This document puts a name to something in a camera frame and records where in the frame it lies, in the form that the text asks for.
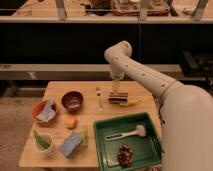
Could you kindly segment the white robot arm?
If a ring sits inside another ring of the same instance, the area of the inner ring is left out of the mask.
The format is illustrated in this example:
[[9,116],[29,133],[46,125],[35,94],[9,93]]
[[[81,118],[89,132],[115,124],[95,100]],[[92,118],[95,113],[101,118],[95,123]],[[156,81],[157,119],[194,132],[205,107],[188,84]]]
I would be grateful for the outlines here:
[[121,41],[104,52],[114,79],[129,76],[160,99],[162,171],[213,171],[213,96],[131,58]]

